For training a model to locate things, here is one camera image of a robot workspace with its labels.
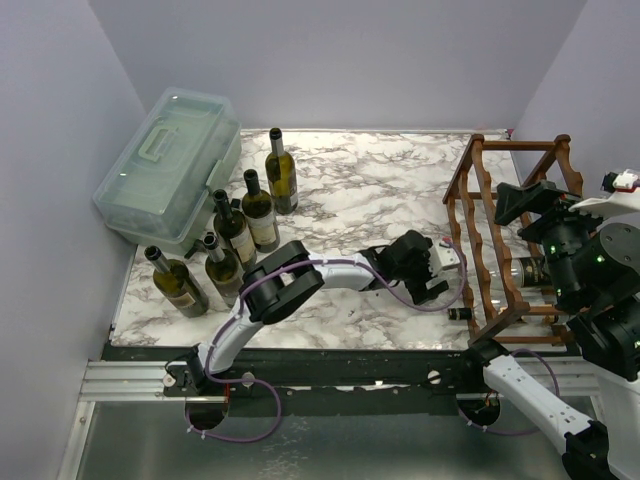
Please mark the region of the clear glass wine bottle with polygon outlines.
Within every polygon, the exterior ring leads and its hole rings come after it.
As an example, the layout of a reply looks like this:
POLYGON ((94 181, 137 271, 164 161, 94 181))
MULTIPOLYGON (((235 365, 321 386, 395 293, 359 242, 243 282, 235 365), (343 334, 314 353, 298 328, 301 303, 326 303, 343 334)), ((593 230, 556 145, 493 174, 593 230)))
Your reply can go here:
POLYGON ((511 260, 511 284, 517 289, 551 289, 552 281, 543 257, 519 257, 511 260))

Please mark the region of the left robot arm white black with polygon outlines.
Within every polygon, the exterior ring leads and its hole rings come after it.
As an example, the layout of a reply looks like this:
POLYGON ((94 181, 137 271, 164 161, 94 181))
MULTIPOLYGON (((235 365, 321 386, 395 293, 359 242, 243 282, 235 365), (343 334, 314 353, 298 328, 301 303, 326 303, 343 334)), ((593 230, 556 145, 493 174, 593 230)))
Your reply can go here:
POLYGON ((294 314, 318 291, 367 292, 403 284, 410 298, 400 302, 423 312, 426 304, 448 290, 437 276, 456 269, 461 258, 453 243, 439 243, 410 230, 391 244, 373 246, 348 256, 313 253, 291 241, 244 275, 238 299, 213 338, 193 348, 187 360, 187 382, 201 395, 214 393, 246 344, 265 326, 294 314))

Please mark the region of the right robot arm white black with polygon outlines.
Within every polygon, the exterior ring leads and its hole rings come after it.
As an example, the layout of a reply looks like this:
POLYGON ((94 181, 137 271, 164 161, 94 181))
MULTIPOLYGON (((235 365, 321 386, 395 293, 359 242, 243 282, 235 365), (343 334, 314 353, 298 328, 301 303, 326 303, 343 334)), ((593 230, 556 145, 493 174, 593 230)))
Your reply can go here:
POLYGON ((494 217, 506 226, 537 214, 518 234, 544 250, 556 307, 569 315, 593 369, 604 421, 565 403, 494 340, 465 351, 459 370, 467 389, 492 389, 517 407, 553 443, 573 479, 639 476, 639 230, 610 220, 638 202, 639 190, 607 190, 606 198, 584 200, 546 180, 501 183, 494 217))

